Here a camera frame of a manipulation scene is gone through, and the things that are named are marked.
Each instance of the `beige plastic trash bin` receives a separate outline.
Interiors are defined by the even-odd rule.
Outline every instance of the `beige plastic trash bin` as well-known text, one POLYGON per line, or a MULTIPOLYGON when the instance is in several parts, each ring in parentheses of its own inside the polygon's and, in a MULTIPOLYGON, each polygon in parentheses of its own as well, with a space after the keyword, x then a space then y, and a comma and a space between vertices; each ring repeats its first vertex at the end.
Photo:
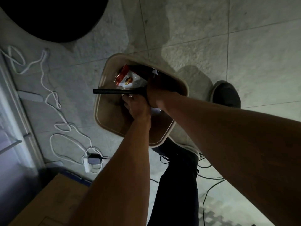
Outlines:
MULTIPOLYGON (((125 65, 145 65, 172 77, 175 84, 178 84, 178 93, 188 96, 189 89, 187 83, 173 75, 166 72, 162 68, 149 63, 146 60, 138 59, 127 54, 118 53, 108 58, 102 72, 99 89, 115 89, 114 80, 119 74, 120 69, 125 65)), ((98 94, 94 104, 94 118, 96 123, 121 137, 124 137, 133 122, 128 110, 124 107, 124 102, 121 95, 117 94, 98 94)), ((160 146, 175 125, 174 120, 161 111, 160 114, 152 116, 151 129, 149 132, 149 146, 160 146)))

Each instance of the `black shoe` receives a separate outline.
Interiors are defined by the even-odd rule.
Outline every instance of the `black shoe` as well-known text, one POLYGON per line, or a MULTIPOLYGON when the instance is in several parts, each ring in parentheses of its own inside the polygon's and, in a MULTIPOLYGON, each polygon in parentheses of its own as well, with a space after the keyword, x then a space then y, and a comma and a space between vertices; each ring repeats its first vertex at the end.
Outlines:
POLYGON ((239 95, 234 86, 226 81, 218 81, 213 86, 210 102, 228 107, 241 108, 239 95))
POLYGON ((190 146, 177 144, 170 137, 167 137, 164 143, 159 147, 152 149, 159 155, 168 158, 170 162, 178 162, 181 163, 181 165, 186 164, 188 166, 192 166, 195 169, 198 166, 200 159, 198 150, 190 146))

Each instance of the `forearm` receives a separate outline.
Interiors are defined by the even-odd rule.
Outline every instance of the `forearm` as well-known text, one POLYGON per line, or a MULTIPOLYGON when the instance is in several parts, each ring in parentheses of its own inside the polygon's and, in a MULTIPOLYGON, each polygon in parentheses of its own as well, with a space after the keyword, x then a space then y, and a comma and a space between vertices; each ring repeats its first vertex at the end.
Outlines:
POLYGON ((69 225, 146 224, 150 190, 149 129, 148 121, 132 123, 69 225))
POLYGON ((212 165, 274 223, 296 223, 300 199, 301 123, 180 96, 158 103, 212 165))

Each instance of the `person's left arm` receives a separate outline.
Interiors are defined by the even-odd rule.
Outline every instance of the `person's left arm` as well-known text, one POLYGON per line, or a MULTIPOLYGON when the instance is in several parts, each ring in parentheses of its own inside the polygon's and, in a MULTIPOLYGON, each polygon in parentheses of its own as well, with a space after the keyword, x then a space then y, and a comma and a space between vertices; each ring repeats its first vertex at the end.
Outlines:
POLYGON ((141 95, 122 98, 134 121, 68 225, 146 225, 150 192, 150 107, 141 95))

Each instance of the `white cable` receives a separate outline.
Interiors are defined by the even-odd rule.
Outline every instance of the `white cable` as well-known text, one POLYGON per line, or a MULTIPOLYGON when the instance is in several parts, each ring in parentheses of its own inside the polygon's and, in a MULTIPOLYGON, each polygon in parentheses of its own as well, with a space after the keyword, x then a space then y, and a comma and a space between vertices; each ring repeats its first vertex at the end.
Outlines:
MULTIPOLYGON (((27 67, 26 67, 23 71, 21 71, 20 73, 17 72, 17 69, 16 69, 16 67, 15 67, 15 64, 17 64, 17 65, 19 65, 19 66, 25 66, 25 65, 26 65, 26 61, 25 61, 25 59, 24 59, 22 53, 21 53, 16 47, 14 47, 14 46, 12 46, 12 45, 9 45, 9 46, 8 46, 7 51, 8 51, 8 54, 6 54, 2 49, 0 49, 0 52, 1 52, 5 57, 7 57, 7 58, 10 60, 11 66, 12 66, 12 68, 13 68, 13 70, 14 70, 14 72, 15 72, 16 74, 22 75, 22 74, 24 74, 26 71, 28 71, 28 69, 31 67, 32 64, 35 64, 35 63, 40 62, 40 68, 41 68, 41 72, 42 72, 40 82, 41 82, 41 85, 42 85, 47 91, 50 92, 50 94, 48 94, 47 97, 46 97, 46 99, 45 99, 45 103, 46 103, 48 106, 50 106, 51 108, 53 108, 53 109, 58 113, 58 115, 61 117, 61 119, 63 120, 63 122, 56 122, 56 123, 54 124, 54 127, 55 127, 57 130, 62 131, 62 132, 70 132, 70 131, 72 130, 72 128, 74 128, 74 129, 77 131, 78 134, 80 134, 80 135, 83 136, 83 137, 86 137, 86 138, 89 140, 89 142, 90 142, 90 146, 89 146, 88 148, 85 148, 84 145, 81 144, 78 140, 76 140, 76 139, 74 139, 74 138, 72 138, 72 137, 70 137, 70 136, 64 135, 64 134, 55 133, 55 134, 53 134, 53 135, 49 138, 50 148, 51 148, 52 153, 53 153, 55 156, 57 156, 58 158, 60 158, 60 159, 64 159, 64 160, 66 160, 66 161, 75 163, 75 164, 77 164, 77 165, 84 165, 84 164, 83 164, 83 158, 84 158, 85 156, 88 155, 88 151, 89 151, 90 149, 92 149, 93 151, 95 151, 97 154, 99 154, 99 155, 103 158, 103 155, 102 155, 101 151, 100 151, 97 147, 95 147, 95 146, 92 145, 91 139, 90 139, 87 135, 85 135, 85 134, 83 134, 82 132, 80 132, 80 131, 78 130, 78 128, 77 128, 73 123, 67 122, 67 120, 65 119, 64 114, 59 110, 59 109, 62 108, 62 106, 61 106, 61 104, 59 103, 58 94, 57 94, 56 92, 54 92, 54 91, 48 89, 46 86, 44 86, 44 84, 43 84, 43 78, 44 78, 44 75, 45 75, 45 74, 44 74, 44 70, 43 70, 43 63, 45 62, 45 60, 46 60, 47 57, 48 57, 48 54, 49 54, 48 49, 43 49, 43 50, 42 50, 41 58, 40 58, 39 60, 36 60, 36 61, 33 61, 33 62, 29 63, 29 64, 27 65, 27 67), (12 53, 11 53, 11 52, 12 52, 12 49, 20 56, 20 58, 22 59, 22 63, 18 62, 17 60, 15 60, 15 59, 12 57, 12 53), (51 105, 50 103, 48 103, 48 98, 49 98, 51 95, 53 96, 53 98, 54 98, 54 100, 55 100, 55 102, 56 102, 56 105, 55 105, 55 106, 53 106, 53 105, 51 105), (59 126, 67 126, 68 129, 67 129, 67 130, 64 130, 64 129, 61 129, 59 126), (73 142, 74 144, 76 144, 76 145, 84 152, 84 155, 82 156, 82 162, 79 163, 79 162, 77 162, 77 161, 71 159, 71 158, 68 157, 68 156, 64 156, 64 155, 60 155, 60 154, 56 153, 56 152, 54 151, 54 149, 53 149, 52 141, 51 141, 51 140, 52 140, 52 137, 54 137, 54 136, 62 136, 62 137, 64 137, 64 138, 70 140, 70 141, 73 142)), ((94 173, 94 174, 99 173, 99 172, 101 171, 101 169, 102 169, 102 165, 103 165, 103 159, 102 159, 101 162, 100 162, 100 168, 94 168, 94 169, 96 169, 96 170, 98 170, 98 171, 97 171, 97 172, 92 172, 92 171, 90 171, 90 172, 91 172, 91 173, 94 173)))

